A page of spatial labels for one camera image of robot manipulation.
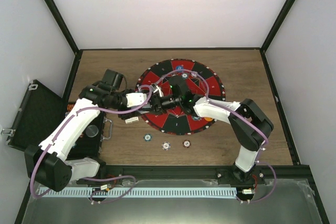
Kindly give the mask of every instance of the metal bracket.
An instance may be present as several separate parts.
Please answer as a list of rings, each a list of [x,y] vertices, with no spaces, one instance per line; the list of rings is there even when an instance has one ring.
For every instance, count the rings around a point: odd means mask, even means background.
[[[14,134],[15,134],[15,130],[10,129],[10,128],[4,128],[1,130],[1,135],[13,137]]]
[[[28,86],[28,90],[36,90],[38,88],[38,84],[31,84]]]
[[[103,139],[103,140],[111,139],[111,136],[112,136],[112,126],[113,126],[112,120],[111,120],[111,119],[104,118],[104,123],[106,123],[106,122],[109,122],[109,123],[110,123],[109,136],[108,136],[108,137],[103,136],[103,137],[101,138],[101,139]]]

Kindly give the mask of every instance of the white backdrop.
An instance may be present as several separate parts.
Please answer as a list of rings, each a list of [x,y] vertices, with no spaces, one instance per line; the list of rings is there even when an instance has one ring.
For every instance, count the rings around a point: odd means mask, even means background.
[[[336,223],[336,2],[296,0],[267,59],[303,164]]]
[[[54,0],[79,48],[260,47],[285,0]]]
[[[62,95],[74,54],[44,0],[0,0],[0,131],[11,127],[30,80]],[[28,185],[24,153],[0,136],[0,223],[14,223]]]

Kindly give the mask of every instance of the round red and black board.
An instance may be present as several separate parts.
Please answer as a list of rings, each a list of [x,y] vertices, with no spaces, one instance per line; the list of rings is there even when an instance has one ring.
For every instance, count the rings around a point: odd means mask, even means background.
[[[197,61],[187,59],[164,60],[154,64],[138,79],[136,89],[138,86],[143,84],[150,85],[155,83],[163,75],[176,69],[188,69],[198,72],[198,74],[201,75],[209,85],[209,98],[225,101],[225,89],[218,75],[209,67]],[[181,72],[174,74],[182,75],[192,93],[205,94],[206,86],[198,77],[192,76],[191,73],[186,74]],[[169,78],[170,76],[167,76],[159,83],[164,95],[172,93],[168,82]],[[179,107],[173,110],[168,110],[167,113],[163,115],[146,113],[142,115],[142,118],[153,128],[164,133],[176,135],[193,134],[203,131],[209,128],[216,121],[210,118],[198,118],[186,115]]]

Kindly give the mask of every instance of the white poker chip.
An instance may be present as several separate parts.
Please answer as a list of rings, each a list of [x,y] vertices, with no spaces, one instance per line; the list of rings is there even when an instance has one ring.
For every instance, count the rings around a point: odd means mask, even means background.
[[[183,147],[189,148],[190,146],[191,146],[190,141],[185,140],[185,141],[183,142]]]
[[[151,134],[146,134],[143,139],[145,139],[146,142],[149,142],[152,139],[152,135]]]
[[[170,149],[170,143],[163,142],[162,149],[164,149],[165,151],[168,151]]]

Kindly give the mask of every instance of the wood surface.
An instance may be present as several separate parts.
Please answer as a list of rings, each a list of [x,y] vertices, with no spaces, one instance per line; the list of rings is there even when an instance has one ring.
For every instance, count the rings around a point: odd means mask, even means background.
[[[254,100],[273,122],[275,129],[270,144],[260,160],[272,165],[291,165],[284,132],[272,97],[272,92],[258,50],[92,50],[84,51],[77,71],[70,101],[76,101],[80,91],[88,84],[101,80],[106,69],[124,74],[129,87],[134,88],[139,76],[153,64],[166,59],[192,59],[209,66],[222,80],[226,101]],[[230,125],[216,122],[208,129],[193,134],[176,136],[162,133],[139,122],[125,124],[116,115],[112,138],[103,141],[100,158],[107,164],[118,165],[231,165],[239,143]],[[152,134],[145,142],[144,135]],[[184,148],[182,142],[190,140],[192,146]],[[171,149],[164,151],[163,142]]]

